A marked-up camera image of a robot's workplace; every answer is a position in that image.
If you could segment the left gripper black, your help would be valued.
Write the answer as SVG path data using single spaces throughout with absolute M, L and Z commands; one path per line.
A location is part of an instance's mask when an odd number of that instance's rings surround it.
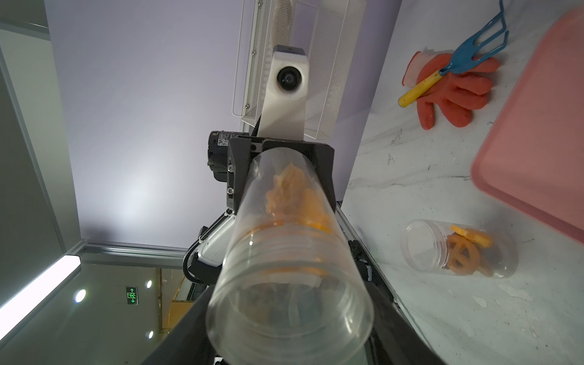
M 228 143 L 228 198 L 227 205 L 237 214 L 244 196 L 245 185 L 252 160 L 261 153 L 274 148 L 289 148 L 300 152 L 313 164 L 316 176 L 331 205 L 336 209 L 332 167 L 335 150 L 327 145 L 308 141 L 281 140 L 251 136 L 233 137 Z

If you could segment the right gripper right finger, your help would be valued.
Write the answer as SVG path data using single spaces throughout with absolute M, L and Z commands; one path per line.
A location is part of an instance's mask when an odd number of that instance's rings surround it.
M 374 303 L 374 334 L 392 364 L 445 364 L 407 324 L 377 286 L 365 284 Z

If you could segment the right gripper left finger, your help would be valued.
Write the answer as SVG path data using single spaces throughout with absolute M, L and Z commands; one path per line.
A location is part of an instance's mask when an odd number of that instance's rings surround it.
M 202 295 L 163 342 L 142 364 L 214 364 L 216 351 L 206 330 L 206 314 L 214 287 Z

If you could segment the clear jar with cookies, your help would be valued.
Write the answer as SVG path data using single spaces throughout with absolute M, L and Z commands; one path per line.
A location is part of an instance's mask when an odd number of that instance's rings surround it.
M 230 364 L 344 364 L 374 306 L 316 176 L 298 151 L 254 158 L 206 314 Z

